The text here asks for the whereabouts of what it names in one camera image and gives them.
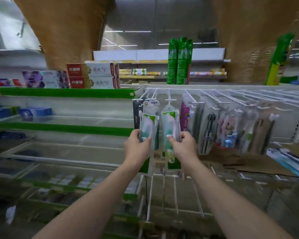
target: forearm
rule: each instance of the forearm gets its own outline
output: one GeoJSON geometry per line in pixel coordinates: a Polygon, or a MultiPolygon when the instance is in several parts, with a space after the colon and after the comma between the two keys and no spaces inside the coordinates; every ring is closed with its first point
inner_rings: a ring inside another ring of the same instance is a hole
{"type": "Polygon", "coordinates": [[[228,239],[291,239],[262,210],[235,192],[198,159],[190,165],[190,174],[211,212],[228,239]]]}
{"type": "Polygon", "coordinates": [[[134,165],[121,165],[97,187],[53,219],[33,239],[99,238],[115,205],[137,172],[134,165]]]}

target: hand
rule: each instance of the hand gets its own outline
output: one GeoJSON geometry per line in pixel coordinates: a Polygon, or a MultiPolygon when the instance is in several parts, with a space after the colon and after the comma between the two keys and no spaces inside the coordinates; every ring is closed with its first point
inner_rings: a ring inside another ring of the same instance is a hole
{"type": "Polygon", "coordinates": [[[140,169],[145,160],[149,156],[150,144],[152,138],[147,138],[144,142],[140,142],[138,136],[140,129],[135,129],[131,132],[128,140],[124,143],[125,164],[136,166],[140,169]]]}
{"type": "Polygon", "coordinates": [[[182,142],[177,142],[172,136],[168,137],[170,145],[173,147],[173,151],[178,160],[188,168],[198,160],[197,157],[197,145],[195,139],[189,132],[181,132],[182,142]]]}

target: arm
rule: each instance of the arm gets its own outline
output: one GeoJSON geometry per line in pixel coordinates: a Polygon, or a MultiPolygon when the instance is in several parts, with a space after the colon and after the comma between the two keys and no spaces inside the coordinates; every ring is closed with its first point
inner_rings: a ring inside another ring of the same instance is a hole
{"type": "Polygon", "coordinates": [[[133,130],[124,143],[125,161],[118,169],[54,218],[33,239],[99,238],[115,205],[148,156],[151,140],[141,143],[138,135],[139,130],[133,130]]]}
{"type": "Polygon", "coordinates": [[[190,133],[182,132],[182,142],[177,142],[172,136],[168,139],[182,166],[194,179],[226,238],[292,239],[266,213],[231,189],[199,161],[195,139],[190,133]]]}

